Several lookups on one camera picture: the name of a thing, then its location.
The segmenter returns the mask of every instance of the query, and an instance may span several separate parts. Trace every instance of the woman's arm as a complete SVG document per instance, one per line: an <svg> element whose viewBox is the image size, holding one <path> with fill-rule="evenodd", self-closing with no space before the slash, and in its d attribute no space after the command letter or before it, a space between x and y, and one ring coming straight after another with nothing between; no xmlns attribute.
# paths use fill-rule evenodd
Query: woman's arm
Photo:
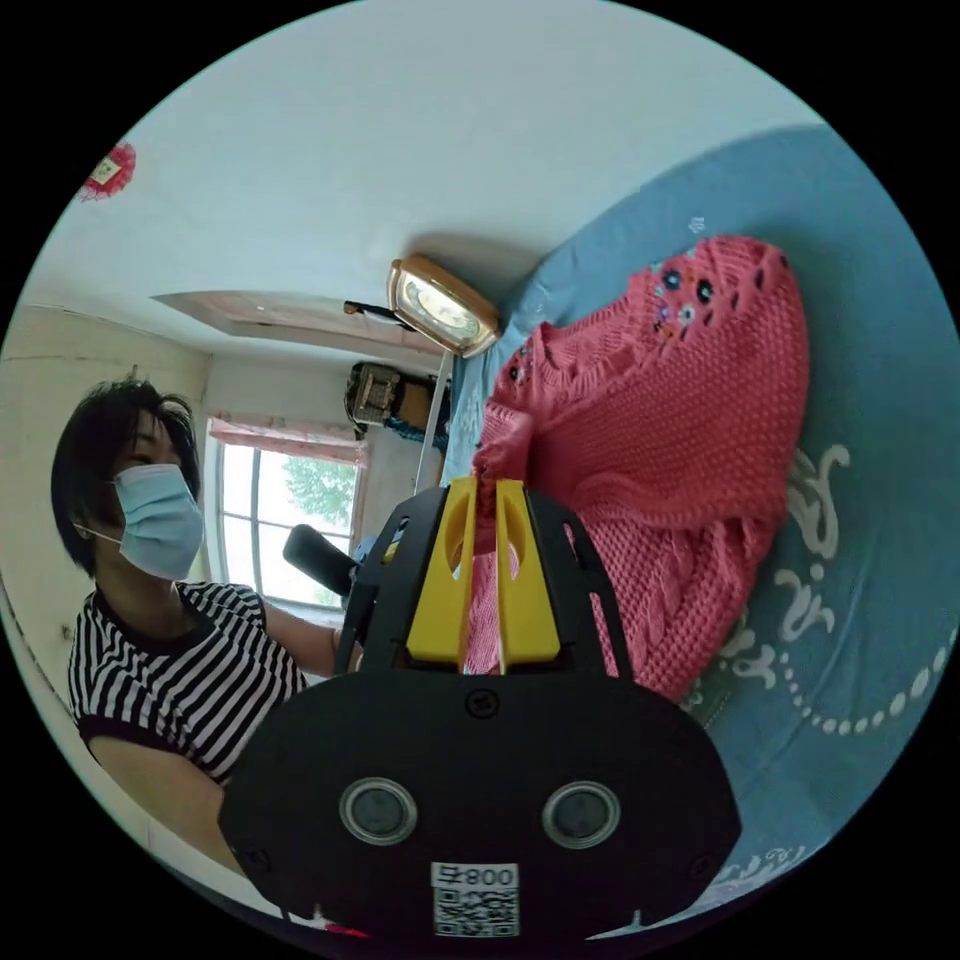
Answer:
<svg viewBox="0 0 960 960"><path fill-rule="evenodd" d="M113 737L94 737L90 752L117 786L184 843L246 876L223 839L217 817L223 788L185 757Z"/></svg>
<svg viewBox="0 0 960 960"><path fill-rule="evenodd" d="M264 601L267 636L279 643L297 662L297 666L306 673L319 677L330 677L337 658L337 646L340 643L340 631L332 627L321 627L308 623L299 617L293 617ZM350 669L355 670L360 660L361 649L353 648L350 655Z"/></svg>

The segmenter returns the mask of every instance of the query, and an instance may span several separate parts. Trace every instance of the pink curtain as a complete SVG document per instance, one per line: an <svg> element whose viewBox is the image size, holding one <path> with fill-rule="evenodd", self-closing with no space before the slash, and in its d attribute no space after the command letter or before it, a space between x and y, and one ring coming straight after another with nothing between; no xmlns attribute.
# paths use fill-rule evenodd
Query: pink curtain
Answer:
<svg viewBox="0 0 960 960"><path fill-rule="evenodd" d="M257 447L291 457L313 457L355 467L365 467L369 462L366 441L357 440L349 427L217 412L210 417L210 435L221 443Z"/></svg>

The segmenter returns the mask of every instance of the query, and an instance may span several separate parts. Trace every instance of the mattress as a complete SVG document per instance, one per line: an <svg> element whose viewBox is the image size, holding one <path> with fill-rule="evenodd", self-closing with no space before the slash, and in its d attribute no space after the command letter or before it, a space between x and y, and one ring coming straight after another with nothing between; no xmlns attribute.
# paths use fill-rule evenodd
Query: mattress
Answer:
<svg viewBox="0 0 960 960"><path fill-rule="evenodd" d="M850 820L916 729L960 617L957 336L906 221L824 126L670 170L550 254L500 305L502 339L457 365L444 480L469 473L493 381L538 324L574 323L707 233L786 252L807 309L811 385L790 520L683 703L720 752L743 834L669 922L781 876ZM602 935L642 917L624 921Z"/></svg>

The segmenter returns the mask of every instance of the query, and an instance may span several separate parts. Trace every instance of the black and white striped shirt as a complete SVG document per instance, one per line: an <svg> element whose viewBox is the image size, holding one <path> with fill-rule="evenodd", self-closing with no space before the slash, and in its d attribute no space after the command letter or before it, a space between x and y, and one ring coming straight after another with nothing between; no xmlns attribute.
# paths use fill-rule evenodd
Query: black and white striped shirt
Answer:
<svg viewBox="0 0 960 960"><path fill-rule="evenodd" d="M263 718L307 686L265 630L249 587L181 583L198 627L153 640L125 625L99 591L77 617L70 705L84 742L108 736L179 753L225 785Z"/></svg>

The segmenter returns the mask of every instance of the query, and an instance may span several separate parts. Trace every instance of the blue surgical mask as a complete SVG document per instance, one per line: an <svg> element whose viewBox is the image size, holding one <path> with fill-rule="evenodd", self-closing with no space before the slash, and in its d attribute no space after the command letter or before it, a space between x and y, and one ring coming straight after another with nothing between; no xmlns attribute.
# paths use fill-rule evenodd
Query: blue surgical mask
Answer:
<svg viewBox="0 0 960 960"><path fill-rule="evenodd" d="M130 467L114 478L126 526L115 540L77 525L94 536L120 544L120 554L135 567L162 580L182 580L203 543L203 517L175 464Z"/></svg>

